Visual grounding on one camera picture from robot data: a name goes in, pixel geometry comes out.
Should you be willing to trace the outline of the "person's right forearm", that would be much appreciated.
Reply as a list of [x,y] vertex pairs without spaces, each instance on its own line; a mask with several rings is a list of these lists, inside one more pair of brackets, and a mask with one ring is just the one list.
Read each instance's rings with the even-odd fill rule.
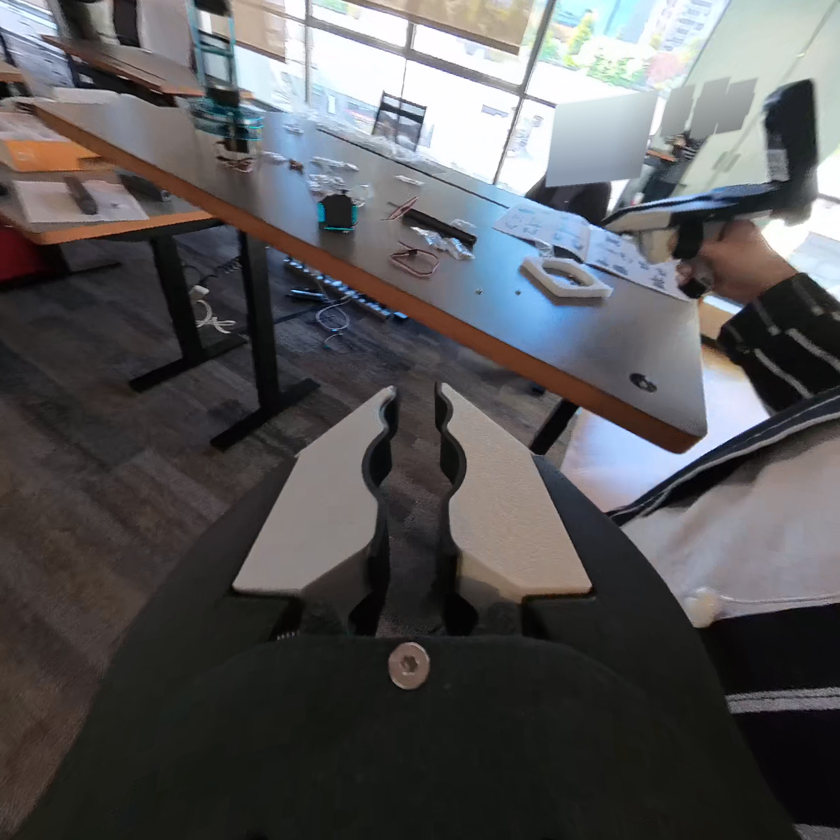
[[717,342],[771,413],[838,389],[838,300],[806,274],[761,293]]

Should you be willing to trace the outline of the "red box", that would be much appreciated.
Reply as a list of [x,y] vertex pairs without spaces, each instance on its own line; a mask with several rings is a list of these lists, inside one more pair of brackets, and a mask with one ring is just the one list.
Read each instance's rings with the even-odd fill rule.
[[1,289],[56,280],[68,272],[57,245],[37,245],[13,226],[1,223]]

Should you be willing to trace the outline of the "large glass window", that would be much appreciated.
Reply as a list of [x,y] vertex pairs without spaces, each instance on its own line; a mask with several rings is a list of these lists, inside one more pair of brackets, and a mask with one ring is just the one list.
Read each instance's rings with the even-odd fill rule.
[[307,19],[287,25],[311,106],[371,133],[385,91],[427,107],[420,154],[524,194],[558,105],[655,92],[650,137],[727,10],[724,1],[539,1],[517,55],[398,25],[396,45]]

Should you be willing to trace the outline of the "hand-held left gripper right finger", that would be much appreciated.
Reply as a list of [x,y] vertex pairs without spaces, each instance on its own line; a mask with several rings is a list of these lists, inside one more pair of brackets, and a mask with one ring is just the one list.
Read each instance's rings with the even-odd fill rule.
[[451,385],[435,386],[444,503],[441,571],[476,613],[584,596],[592,582],[526,445]]

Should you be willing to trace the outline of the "brown background desk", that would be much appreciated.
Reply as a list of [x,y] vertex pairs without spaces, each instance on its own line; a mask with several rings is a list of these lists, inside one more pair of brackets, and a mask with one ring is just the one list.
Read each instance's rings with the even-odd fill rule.
[[158,97],[200,98],[203,85],[193,72],[173,59],[147,49],[101,45],[92,41],[42,35],[41,40],[68,57],[71,72],[92,79],[92,72],[132,83]]

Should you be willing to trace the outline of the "orange flat box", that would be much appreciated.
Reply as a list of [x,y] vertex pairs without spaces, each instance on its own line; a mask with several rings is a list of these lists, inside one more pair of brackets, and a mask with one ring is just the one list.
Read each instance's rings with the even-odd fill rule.
[[98,155],[65,138],[1,139],[1,163],[14,172],[79,172]]

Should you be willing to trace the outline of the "black flat bar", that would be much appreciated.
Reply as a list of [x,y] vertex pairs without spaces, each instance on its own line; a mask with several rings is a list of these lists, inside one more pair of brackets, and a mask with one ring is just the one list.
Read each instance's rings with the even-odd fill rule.
[[64,175],[63,181],[71,200],[81,214],[85,216],[98,215],[98,204],[82,181],[70,174]]

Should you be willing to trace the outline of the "person's right hand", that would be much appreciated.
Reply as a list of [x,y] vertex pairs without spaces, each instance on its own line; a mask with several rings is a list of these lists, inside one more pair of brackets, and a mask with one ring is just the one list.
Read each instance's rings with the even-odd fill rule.
[[798,273],[749,220],[727,223],[704,239],[699,257],[710,268],[712,292],[743,307]]

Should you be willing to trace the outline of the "black screwdriver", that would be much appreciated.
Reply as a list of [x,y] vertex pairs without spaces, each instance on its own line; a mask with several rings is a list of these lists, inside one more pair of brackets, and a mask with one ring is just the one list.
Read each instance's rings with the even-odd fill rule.
[[445,222],[428,213],[418,211],[414,207],[404,213],[402,220],[404,224],[416,225],[422,229],[435,231],[446,238],[456,238],[468,248],[473,248],[477,241],[477,236],[470,230],[458,227],[453,223]]

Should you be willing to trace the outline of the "black chair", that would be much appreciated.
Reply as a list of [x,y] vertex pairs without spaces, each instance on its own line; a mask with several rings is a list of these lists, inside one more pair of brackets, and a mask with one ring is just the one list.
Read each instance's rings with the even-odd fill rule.
[[415,150],[421,139],[427,107],[383,92],[371,136]]

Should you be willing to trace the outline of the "orange-edged side desk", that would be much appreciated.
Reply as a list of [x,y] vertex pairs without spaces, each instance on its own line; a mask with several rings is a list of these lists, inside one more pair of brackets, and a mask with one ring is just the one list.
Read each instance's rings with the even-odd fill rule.
[[[187,288],[185,269],[177,250],[175,238],[222,226],[219,219],[189,206],[180,198],[156,202],[149,197],[135,197],[122,184],[119,174],[111,171],[104,160],[87,162],[81,171],[22,173],[1,164],[2,223],[9,224],[37,245],[67,245],[85,240],[112,240],[150,243],[161,290],[178,342],[181,356],[160,368],[132,379],[129,387],[137,393],[167,382],[248,343],[246,335],[225,333],[219,341],[203,344],[196,325],[194,304]],[[66,174],[80,181],[105,181],[122,185],[142,206],[148,219],[138,222],[110,222],[89,224],[35,224],[23,214],[13,190],[13,181],[58,181]]]

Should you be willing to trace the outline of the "white paper sheet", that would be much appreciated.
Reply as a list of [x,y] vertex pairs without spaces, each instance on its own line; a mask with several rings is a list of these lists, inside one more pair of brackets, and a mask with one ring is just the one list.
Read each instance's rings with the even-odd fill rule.
[[64,182],[13,181],[12,185],[30,223],[89,224],[148,219],[140,203],[120,184],[97,180],[82,183],[98,208],[94,214],[81,211]]

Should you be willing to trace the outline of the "grey power strip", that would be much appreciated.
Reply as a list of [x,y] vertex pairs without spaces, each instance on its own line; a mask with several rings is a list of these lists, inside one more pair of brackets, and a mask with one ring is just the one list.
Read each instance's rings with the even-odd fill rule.
[[340,303],[350,304],[382,322],[405,323],[408,321],[404,313],[384,306],[362,292],[324,275],[297,259],[285,257],[282,260],[282,267],[286,276],[297,283],[287,292],[287,297],[290,299],[319,303],[325,308],[330,305],[337,306]]

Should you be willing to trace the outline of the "black servo with blue bracket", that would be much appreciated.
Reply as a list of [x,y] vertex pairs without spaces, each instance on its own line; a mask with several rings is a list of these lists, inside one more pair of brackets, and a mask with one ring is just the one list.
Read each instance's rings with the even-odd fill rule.
[[339,190],[321,197],[317,204],[321,230],[351,234],[358,221],[358,207],[348,190]]

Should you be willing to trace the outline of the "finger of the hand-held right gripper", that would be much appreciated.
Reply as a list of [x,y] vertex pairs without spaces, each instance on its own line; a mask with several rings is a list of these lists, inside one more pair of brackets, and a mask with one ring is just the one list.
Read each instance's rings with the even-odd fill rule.
[[605,217],[602,228],[613,233],[677,229],[701,220],[708,213],[708,198],[708,193],[695,193],[626,205]]

